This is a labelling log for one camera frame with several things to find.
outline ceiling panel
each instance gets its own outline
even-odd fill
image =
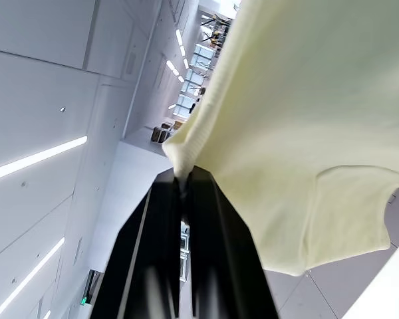
[[[124,80],[137,81],[146,54],[147,45],[148,38],[140,32],[138,27],[135,27],[127,49],[126,66],[122,72],[122,78]]]
[[[81,68],[94,2],[0,1],[0,51]]]
[[[101,1],[86,69],[120,78],[133,28],[133,18],[121,1]]]
[[[161,0],[121,0],[126,10],[136,19],[136,25],[149,38]]]
[[[48,261],[24,290],[12,301],[6,311],[0,316],[0,319],[16,319],[27,316],[30,309],[41,299],[41,296],[48,287],[55,281],[58,263],[59,252]]]
[[[97,82],[95,74],[0,53],[0,166],[85,136]]]
[[[39,304],[36,304],[35,307],[29,313],[29,315],[27,316],[27,319],[37,319],[38,315],[39,315]]]
[[[0,179],[0,251],[72,195],[82,146]]]
[[[46,316],[46,313],[51,309],[52,305],[52,297],[53,297],[53,288],[54,283],[51,284],[50,287],[45,291],[43,296],[41,297],[41,309],[40,309],[40,319],[43,319]]]
[[[42,221],[27,231],[21,238],[16,240],[0,254],[0,304],[16,289],[23,279],[63,237],[70,203],[71,198],[67,199],[55,210],[50,212]],[[26,289],[20,293],[20,295],[23,295],[20,297],[21,300],[26,300],[26,298],[28,298],[32,303],[31,307],[27,309],[26,314],[29,313],[35,303],[37,303],[46,292],[46,289],[51,285],[52,281],[54,281],[59,255],[60,251],[55,254],[55,257],[58,257],[56,259],[56,264],[53,266],[55,268],[55,273],[52,276],[47,275],[44,289],[40,291],[36,289],[36,295],[39,294],[38,299],[30,299]],[[51,263],[53,264],[54,261],[49,260],[45,267]],[[20,318],[20,316],[10,316],[10,318]]]
[[[63,297],[65,289],[70,287],[74,276],[86,267],[94,226],[135,85],[107,77],[101,77],[101,82],[104,85],[100,85],[98,89],[88,131],[89,144],[83,155],[65,231],[68,245],[63,250],[58,300]],[[80,238],[82,241],[77,262],[74,264]]]

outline pale yellow cloth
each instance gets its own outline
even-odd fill
[[[399,187],[399,0],[242,3],[201,108],[164,150],[212,172],[263,266],[387,249]]]

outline ceiling light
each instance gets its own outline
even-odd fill
[[[180,30],[179,30],[179,29],[176,30],[176,38],[177,38],[177,40],[178,40],[179,45],[182,45],[182,44],[183,44],[183,42],[182,42],[182,36],[181,36],[181,34],[180,34]]]
[[[49,310],[47,313],[46,313],[46,316],[43,318],[43,319],[47,319],[48,317],[50,317],[51,316],[51,311]]]
[[[167,60],[167,66],[168,66],[168,68],[169,68],[171,71],[174,70],[174,65],[173,65],[173,63],[172,63],[170,60]]]
[[[50,148],[40,153],[28,156],[23,159],[18,159],[17,161],[13,161],[12,163],[0,166],[0,178],[9,175],[10,173],[19,171],[20,169],[26,168],[30,165],[39,163],[40,161],[51,158],[52,156],[55,156],[57,154],[68,151],[71,148],[75,148],[86,142],[87,142],[87,136],[83,136],[82,138],[77,138],[76,140],[61,144],[59,146],[55,146],[54,148]]]
[[[16,298],[16,296],[22,291],[22,289],[25,288],[25,286],[31,281],[31,279],[34,278],[35,274],[38,273],[40,269],[49,261],[49,259],[58,251],[58,249],[64,244],[65,242],[65,237],[63,237],[53,248],[49,253],[39,262],[39,264],[28,274],[28,276],[25,277],[24,280],[19,284],[18,287],[10,294],[9,297],[0,305],[0,315],[3,311],[5,311],[6,307],[10,305],[13,299]]]

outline floor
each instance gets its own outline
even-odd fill
[[[319,266],[300,277],[266,272],[281,319],[342,318],[399,246],[399,190],[386,206],[392,241],[377,251]]]
[[[152,131],[153,129],[144,126],[143,128],[128,134],[125,142],[138,148],[142,148],[143,150],[165,156],[164,151],[162,150],[162,144],[151,142]]]
[[[171,167],[167,158],[120,142],[95,232],[90,261],[103,271],[119,227],[143,197],[155,175]],[[386,206],[391,247],[319,266],[300,277],[266,271],[281,319],[342,318],[399,246],[399,190]],[[181,290],[180,318],[190,319],[190,283]]]

